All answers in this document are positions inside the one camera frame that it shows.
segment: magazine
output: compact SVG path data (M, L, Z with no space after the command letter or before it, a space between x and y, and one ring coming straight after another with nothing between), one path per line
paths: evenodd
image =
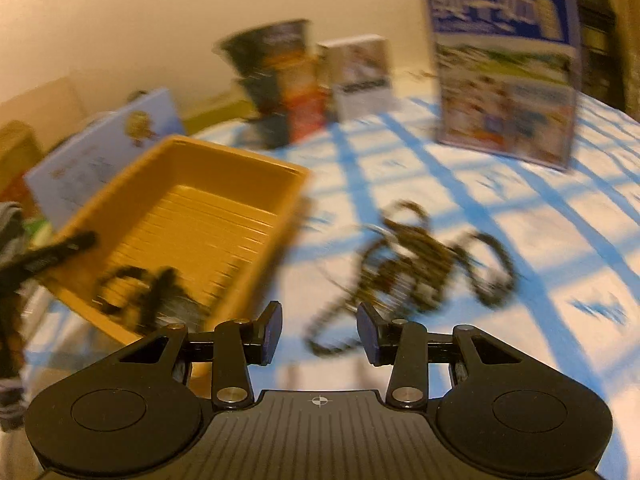
M569 165L580 88L576 0L427 0L442 91L437 140Z
M339 121L396 110L385 38L367 34L318 46Z

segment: checkered tablecloth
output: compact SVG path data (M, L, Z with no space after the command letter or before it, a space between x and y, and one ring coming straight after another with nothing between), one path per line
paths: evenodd
M491 311L463 276L443 308L418 320L432 332L469 323L586 384L605 399L615 428L598 471L640 479L640 124L582 97L572 170L559 173L510 158L435 144L438 106L408 98L401 110L332 124L270 155L311 168L313 207L266 300L284 306L273 365L251 367L254 389L386 389L388 367L362 351L316 358L302 336L340 290L332 276L351 272L362 243L359 224L402 198L424 206L436 238L480 230L513 255L520 285L507 307ZM243 126L205 132L233 144ZM353 331L353 320L328 337ZM54 303L28 348L24 377L32 392L78 370L116 345ZM449 388L446 369L430 365L430 396Z

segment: metal screw head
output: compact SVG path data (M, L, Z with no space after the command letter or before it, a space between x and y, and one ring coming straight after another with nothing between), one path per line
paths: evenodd
M422 392L412 386L403 386L402 388L393 390L391 396L398 402L409 404L410 402L417 402L422 399Z
M216 397L222 402L241 402L247 398L248 393L243 388L228 386L218 390Z

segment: picture book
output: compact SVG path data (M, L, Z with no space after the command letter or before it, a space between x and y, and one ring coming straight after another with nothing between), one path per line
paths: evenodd
M158 89L91 124L25 176L54 229L151 146L184 127L167 89Z
M580 88L576 0L426 0L442 92L437 140L569 165Z

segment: yellow plastic tray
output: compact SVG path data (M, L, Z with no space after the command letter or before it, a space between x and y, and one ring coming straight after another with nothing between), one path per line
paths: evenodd
M254 306L299 216L308 174L266 156L169 137L107 184L59 232L63 238L94 230L98 246L42 281L92 325L130 344L140 336L94 307L96 280L122 265L153 272L175 267L193 299L210 305L218 298L204 326L213 330Z

